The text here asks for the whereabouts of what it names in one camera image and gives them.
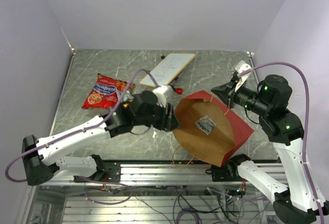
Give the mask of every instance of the lavender wall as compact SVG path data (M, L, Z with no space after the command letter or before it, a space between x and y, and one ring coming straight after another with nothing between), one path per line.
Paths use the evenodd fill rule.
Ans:
M262 39L255 64L290 62L302 69L310 88L308 156L319 186L329 199L329 0L286 0ZM293 87L289 109L304 122L305 91L297 73L284 66L259 70L260 79L276 73Z
M26 184L5 167L25 136L49 134L71 49L45 0L0 0L0 11L0 222L14 223ZM24 177L21 161L11 175Z
M255 51L284 0L48 0L74 48Z

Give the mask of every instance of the snack bag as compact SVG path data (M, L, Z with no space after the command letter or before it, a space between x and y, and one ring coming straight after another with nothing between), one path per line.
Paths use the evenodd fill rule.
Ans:
M109 107L113 107L119 100L126 85L127 82L125 81L112 79L102 74L98 74L97 82L85 100L82 108L103 107L108 109ZM129 90L131 91L135 87L136 85L132 83Z

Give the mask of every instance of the small whiteboard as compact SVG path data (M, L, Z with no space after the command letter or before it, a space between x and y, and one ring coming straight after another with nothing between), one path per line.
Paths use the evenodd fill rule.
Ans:
M151 75L159 85L169 84L194 57L194 53L170 53L151 71ZM155 87L149 75L139 83Z

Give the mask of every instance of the gray marble table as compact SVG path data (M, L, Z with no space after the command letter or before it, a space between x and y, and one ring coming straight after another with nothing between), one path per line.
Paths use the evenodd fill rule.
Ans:
M63 132L74 126L86 122L93 116L101 113L101 109L81 109L89 92L93 88L97 73L108 77L127 81L134 71L139 68L152 70L160 61L161 55L168 55L169 50L76 50L75 59L69 72L65 90L56 119L53 134ZM188 51L196 54L189 65L184 69L183 75L175 83L176 87L184 89L183 95L173 94L170 103L174 106L184 96L205 90L210 92L212 87L224 84L231 79L232 71L240 60L248 61L245 52L229 51ZM134 93L139 93L148 87L141 86L138 82L145 76L140 73ZM254 76L249 77L247 86L256 88ZM255 132L249 140L236 152L244 153L252 159L277 159L272 143L258 125L251 123L245 117L244 110L240 107L234 111L244 119ZM135 133L141 133L145 127L136 127ZM150 129L144 135L136 136L123 134L107 141L99 141L88 147L78 149L70 156L84 157L98 154L103 159L117 160L171 160L174 150L179 146L172 132L166 133ZM191 155L183 148L178 149L175 159L188 160Z

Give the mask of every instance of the purple wire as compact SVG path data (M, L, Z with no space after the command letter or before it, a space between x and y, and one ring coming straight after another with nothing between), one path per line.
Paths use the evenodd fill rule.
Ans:
M115 106L113 107L113 109L110 111L110 113L109 113L109 114L108 114L108 115L107 115L107 116L106 116L101 122L99 122L99 123L96 124L96 125L91 125L91 126L88 126L88 127L83 128L83 129L75 130L75 131L70 132L70 133L68 133L68 134L62 135L62 136L60 136L60 137L58 137L58 138L56 138L56 139L54 139L54 140L48 142L48 146L50 146L50 145L52 145L52 144L54 144L54 143L56 143L56 142L59 142L59 141L65 139L65 138L68 138L68 137L70 137L70 136L73 136L73 135L75 135L75 134L78 134L78 133L81 133L81 132L84 132L84 131L86 131L86 130L90 130L90 129L93 129L93 128L97 128L97 127L99 127L101 124L103 124L104 122L106 122L106 121L107 121L107 120L113 115L113 113L117 110L117 108L119 107L121 101L122 101L123 98L124 98L124 95L125 95L126 92L128 91L128 89L129 89L131 83L133 82L133 80L135 79L135 77L136 77L141 71L146 72L146 73L150 76L150 78L151 78L151 80L153 81L153 83L154 83L155 86L159 86L158 83L156 82L156 80L154 79L154 77L150 74L150 71L145 70L145 69L139 69L139 70L137 70L137 71L132 75L132 77L129 79L129 81L128 81L128 83L127 83L127 85L126 85L124 91L122 92L121 97L119 98L119 100L117 101L117 103L115 104ZM25 181L27 181L27 179L14 179L14 178L12 178L12 177L9 175L9 170L10 170L11 166L13 166L13 164L14 164L15 162L17 162L18 160L20 160L21 158L24 158L25 156L27 156L27 155L29 155L29 154L35 152L35 151L38 151L38 150L40 150L40 149L42 149L42 148L45 148L46 146L47 146L46 144L43 144L43 145L41 145L41 146L38 146L38 147L35 147L35 148L30 149L30 150L28 150L28 151L25 151L24 153L22 153L22 154L20 154L18 157L16 157L14 160L12 160L12 161L7 165L7 167L6 167L6 170L5 170L5 176L6 176L6 178L7 178L8 180L12 181L12 182L25 182Z
M289 66L292 69L296 70L299 73L299 75L302 78L302 80L303 80L304 87L305 87L306 107L305 107L304 138L303 138L303 146L302 146L302 162L303 162L305 173L306 173L307 179L309 181L309 185L310 185L310 187L312 189L314 198L315 199L319 199L318 193L317 193L317 191L315 189L314 182L312 180L312 176L310 174L308 165L306 163L306 145L307 145L308 120L309 120L309 89L308 89L308 84L307 84L307 80L306 80L305 75L303 74L303 72L301 71L301 69L299 69L297 66L295 66L293 64L290 64L290 63L287 63L287 62L270 62L270 63L266 63L266 64L263 64L263 65L260 65L260 66L255 66L255 67L253 67L253 68L251 68L249 70L246 70L246 71L240 73L240 77L243 76L243 75L246 75L246 74L248 74L248 73L250 73L252 71L255 71L257 69L263 68L265 66L272 66L272 65ZM316 204L317 204L317 207L319 209L321 223L324 224L324 216L323 216L323 211L322 211L321 204L317 200L316 200Z
M205 204L207 205L207 207L210 209L210 211L215 215L215 217L218 219L218 221L220 221L221 223L223 223L222 222L222 220L219 218L219 216L215 213L215 211L212 209L212 207L208 204L208 202L203 198L203 197L201 197L200 196L200 194L198 194L198 193L194 193L194 192L192 192L192 191L190 191L190 190L187 190L187 189L185 189L186 191L188 191L188 192L190 192L190 193L192 193L192 194L194 194L194 195L197 195L203 202L205 202Z
M230 197L234 200L239 200L239 201L245 201L245 202L254 202L254 201L260 201L260 200L266 200L267 198L265 196L263 197L258 197L258 198L252 198L252 199L248 199L248 198L239 198L239 197L233 197L225 192L220 192L214 188L211 188L211 187L207 187L208 190L212 191L212 192L216 192L216 193L219 193L221 195L224 195L224 196L227 196L227 197Z
M216 222L213 222L212 224L217 224L217 223L232 223L232 222L227 222L227 221L216 221Z
M202 224L202 220L200 216L197 213L194 212L189 212L188 210L193 210L192 208L186 208L186 211L181 210L178 212L177 217L176 217L176 224L179 224L180 218L185 215L185 214L190 214L194 217L195 224Z
M79 177L81 179L87 181L87 182L90 182L90 183L95 183L95 184L105 184L105 183L107 183L107 182L102 182L102 181L91 180L91 179L88 179L88 178L83 177L83 176L79 176ZM89 192L89 190L97 190L97 191L101 191L101 192L105 192L105 191L101 190L101 189L98 189L98 188L89 188L85 192L86 200L88 200L90 202L95 202L95 203L98 203L98 204L103 204L103 205L116 205L116 204L120 204L120 203L128 201L133 196L134 192L132 191L132 189L129 185L118 183L118 182L109 182L108 184L120 185L120 186L124 186L124 187L128 188L129 189L129 196L126 199L124 199L122 201L119 201L119 202L100 202L100 201L92 200L91 198L89 198L88 192Z
M175 220L175 206L176 206L176 202L178 201L179 196L180 196L182 193L183 193L183 192L180 192L180 193L177 195L177 197L176 197L176 199L175 199L175 201L174 201L174 205L173 205L173 220L174 220L174 223L175 223L175 224L178 224L178 223L176 222L176 220Z
M168 218L164 213L162 213L162 212L160 212L160 211L157 211L155 208L153 208L152 206L150 206L150 205L149 205L147 202L145 202L144 200L139 199L139 198L137 198L136 196L135 196L135 198L136 198L137 200L141 201L142 203L144 203L144 204L145 204L146 206L148 206L151 210L154 210L155 212L157 212L157 213L163 215L163 216L167 219L167 221L169 222L169 224L171 224L171 221L169 220L169 218Z

